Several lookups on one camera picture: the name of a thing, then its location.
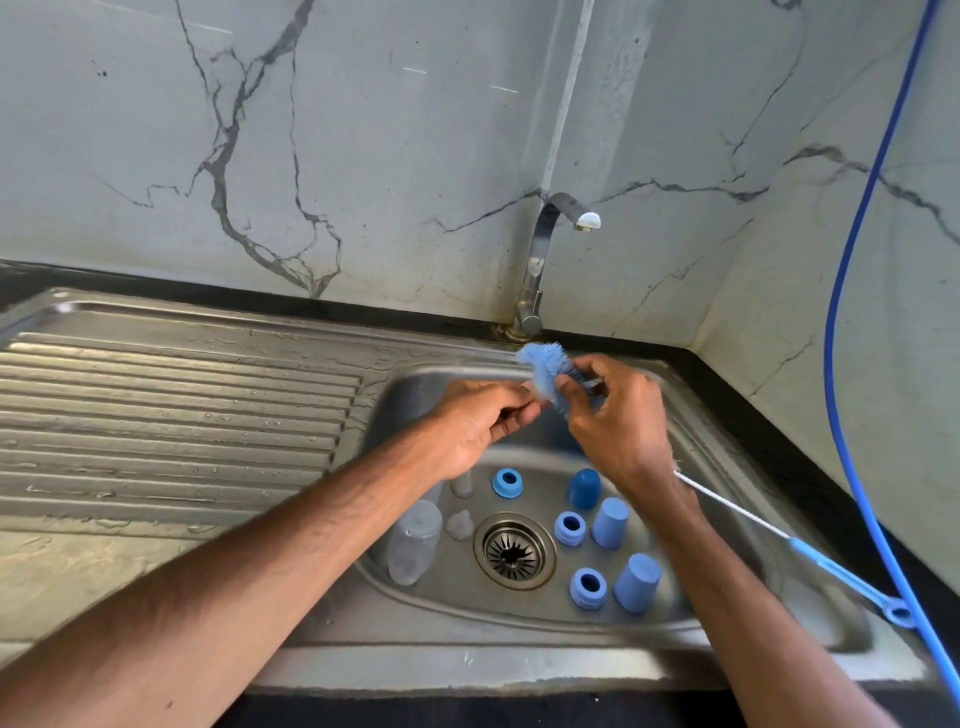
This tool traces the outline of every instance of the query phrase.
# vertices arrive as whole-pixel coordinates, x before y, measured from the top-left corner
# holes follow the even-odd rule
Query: black countertop
[[[0,309],[49,288],[75,288],[214,306],[260,314],[490,340],[488,322],[309,301],[231,288],[0,260]],[[739,393],[686,349],[546,331],[565,348],[660,359],[670,364],[727,431],[823,534],[845,566],[888,594],[896,589],[876,554],[852,498]],[[887,534],[910,583],[948,652],[960,656],[960,597],[895,537]],[[904,726],[960,722],[939,693],[884,690],[872,695]],[[541,697],[410,697],[349,699],[244,695],[218,728],[391,726],[686,726],[742,725],[729,691],[567,693]]]

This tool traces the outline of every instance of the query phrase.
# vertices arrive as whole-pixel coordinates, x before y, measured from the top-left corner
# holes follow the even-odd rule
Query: faucet spout
[[[523,283],[516,298],[514,322],[507,329],[507,335],[516,341],[527,341],[543,328],[543,321],[540,319],[540,298],[543,296],[540,278],[546,264],[546,254],[550,250],[550,236],[561,213],[573,223],[576,231],[591,231],[600,227],[600,215],[571,195],[558,192],[547,199],[540,210],[534,226],[534,236],[530,240]]]

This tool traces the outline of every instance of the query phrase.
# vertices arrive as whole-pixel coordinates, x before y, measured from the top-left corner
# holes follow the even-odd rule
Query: drain strainer
[[[507,589],[536,589],[557,566],[550,536],[519,513],[498,513],[483,521],[473,537],[473,553],[484,573]]]

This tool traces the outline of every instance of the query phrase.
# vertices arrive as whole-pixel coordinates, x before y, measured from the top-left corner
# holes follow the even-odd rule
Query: blue cable
[[[933,661],[940,670],[940,675],[947,685],[953,702],[960,709],[960,676],[957,675],[956,667],[950,660],[947,651],[944,649],[940,638],[933,630],[930,620],[926,618],[924,608],[920,606],[917,596],[910,588],[910,582],[907,581],[900,564],[897,563],[897,557],[887,543],[883,530],[874,515],[874,509],[870,505],[870,499],[867,497],[856,474],[856,467],[853,465],[853,458],[850,450],[847,448],[847,440],[844,438],[843,428],[840,425],[840,414],[837,411],[836,392],[833,387],[833,338],[836,329],[837,309],[840,307],[840,294],[843,292],[844,281],[847,278],[847,270],[850,268],[850,259],[853,254],[853,246],[856,243],[856,237],[860,233],[860,227],[863,225],[863,218],[870,204],[870,199],[874,194],[876,180],[883,169],[883,160],[887,156],[887,149],[890,147],[890,140],[893,138],[894,130],[897,128],[897,122],[900,121],[900,113],[903,111],[903,102],[906,100],[907,91],[910,90],[910,84],[913,81],[914,71],[917,69],[917,60],[920,58],[921,51],[924,48],[927,32],[933,21],[933,15],[936,11],[939,0],[927,0],[924,8],[924,15],[920,21],[920,27],[917,29],[917,36],[913,41],[913,49],[910,51],[910,59],[907,62],[906,70],[903,71],[903,80],[900,82],[900,91],[897,94],[897,101],[894,103],[893,110],[890,113],[890,121],[887,122],[887,129],[883,133],[883,139],[880,141],[880,147],[876,150],[874,165],[870,168],[870,174],[867,176],[867,186],[863,190],[863,197],[860,199],[860,205],[853,216],[853,224],[850,228],[850,234],[847,236],[847,243],[844,246],[843,255],[840,258],[840,267],[837,269],[836,280],[833,282],[833,292],[830,294],[830,305],[827,310],[827,328],[824,336],[824,391],[827,396],[827,417],[830,422],[830,432],[833,435],[833,443],[837,448],[837,455],[840,456],[840,463],[843,465],[843,472],[850,483],[853,497],[860,509],[860,515],[867,524],[867,530],[874,540],[876,550],[880,553],[883,565],[890,572],[890,576],[897,585],[900,596],[906,602],[910,609],[914,621],[917,622],[917,630],[924,638]]]

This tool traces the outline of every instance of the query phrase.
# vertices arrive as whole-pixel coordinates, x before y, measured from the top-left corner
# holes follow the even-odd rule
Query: marble wall
[[[830,289],[920,0],[876,2],[782,158],[694,349],[839,483]],[[852,259],[837,396],[880,519],[960,592],[960,6],[943,3]]]
[[[688,345],[868,5],[14,0],[0,257]]]

